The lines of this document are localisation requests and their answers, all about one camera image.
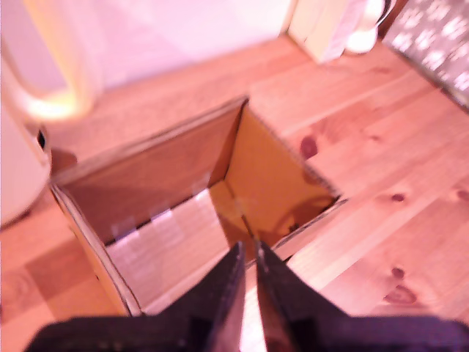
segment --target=open cardboard box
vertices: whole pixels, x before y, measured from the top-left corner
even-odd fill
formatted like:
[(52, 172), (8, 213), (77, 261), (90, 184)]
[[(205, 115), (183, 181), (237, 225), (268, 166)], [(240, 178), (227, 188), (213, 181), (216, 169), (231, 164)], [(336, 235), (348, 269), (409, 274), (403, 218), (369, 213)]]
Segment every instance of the open cardboard box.
[(278, 248), (339, 198), (245, 98), (74, 166), (52, 189), (108, 294), (132, 315), (166, 308), (237, 241), (249, 289), (253, 238)]

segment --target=wooden floor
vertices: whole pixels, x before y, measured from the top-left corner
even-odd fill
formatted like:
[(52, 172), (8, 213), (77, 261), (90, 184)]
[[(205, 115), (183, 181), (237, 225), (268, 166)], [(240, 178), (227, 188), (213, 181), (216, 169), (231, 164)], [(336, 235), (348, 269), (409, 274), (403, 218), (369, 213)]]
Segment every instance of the wooden floor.
[[(246, 93), (349, 199), (300, 243), (298, 275), (350, 314), (469, 323), (469, 116), (380, 43), (318, 67), (280, 37), (108, 92), (88, 119), (49, 127), (53, 171)], [(116, 312), (49, 191), (0, 241), (3, 351), (51, 321)], [(256, 331), (242, 351), (262, 350)]]

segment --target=patterned fabric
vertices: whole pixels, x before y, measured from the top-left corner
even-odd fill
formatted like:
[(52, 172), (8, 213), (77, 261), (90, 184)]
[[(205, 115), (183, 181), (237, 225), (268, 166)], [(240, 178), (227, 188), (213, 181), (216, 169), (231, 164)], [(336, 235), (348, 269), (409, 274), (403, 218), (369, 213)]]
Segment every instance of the patterned fabric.
[(469, 101), (469, 0), (409, 0), (384, 43)]

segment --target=white handle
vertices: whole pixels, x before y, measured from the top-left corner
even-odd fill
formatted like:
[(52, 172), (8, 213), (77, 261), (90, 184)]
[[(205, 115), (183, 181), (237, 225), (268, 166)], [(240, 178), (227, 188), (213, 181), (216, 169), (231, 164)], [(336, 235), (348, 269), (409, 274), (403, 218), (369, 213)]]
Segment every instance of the white handle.
[(379, 26), (386, 19), (386, 17), (389, 16), (389, 14), (393, 10), (394, 6), (396, 6), (396, 2), (397, 2), (397, 0), (391, 0), (391, 5), (389, 5), (388, 10), (384, 14), (382, 14), (380, 16), (380, 18), (378, 18), (379, 21), (376, 22), (376, 26)]
[(1, 83), (10, 103), (36, 121), (66, 120), (84, 116), (100, 94), (99, 77), (80, 50), (73, 29), (58, 3), (25, 0), (24, 5), (61, 71), (66, 89), (38, 97), (22, 84), (8, 55), (1, 55)]

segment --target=cardboard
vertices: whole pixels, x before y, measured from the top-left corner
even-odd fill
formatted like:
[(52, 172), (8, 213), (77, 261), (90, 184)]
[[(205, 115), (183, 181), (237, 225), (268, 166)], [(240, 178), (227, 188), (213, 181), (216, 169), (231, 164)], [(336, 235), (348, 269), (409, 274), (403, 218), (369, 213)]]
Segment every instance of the cardboard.
[(165, 309), (237, 241), (253, 287), (253, 239), (278, 248), (339, 198), (245, 98), (68, 169), (52, 189), (106, 291), (133, 315)]

